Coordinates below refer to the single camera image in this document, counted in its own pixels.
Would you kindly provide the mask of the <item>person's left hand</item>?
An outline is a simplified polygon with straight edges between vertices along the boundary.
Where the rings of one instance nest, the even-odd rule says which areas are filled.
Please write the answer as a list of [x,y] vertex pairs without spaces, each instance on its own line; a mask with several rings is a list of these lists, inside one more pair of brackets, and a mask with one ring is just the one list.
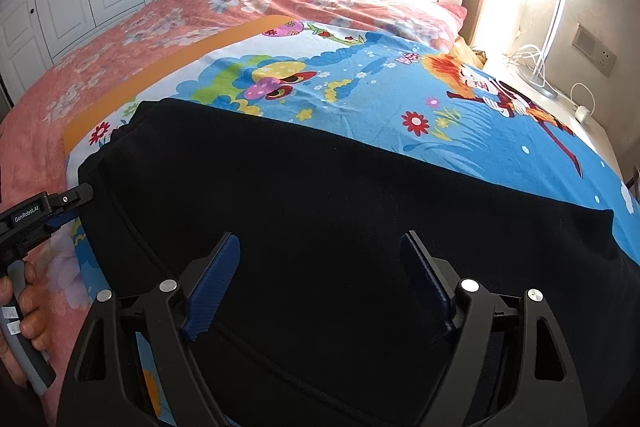
[[17,297],[26,287],[22,260],[9,265],[8,277],[13,285],[13,296],[1,307],[1,332],[32,389],[37,395],[43,395],[55,381],[56,374],[49,364],[47,355],[37,350],[21,331],[24,314]]

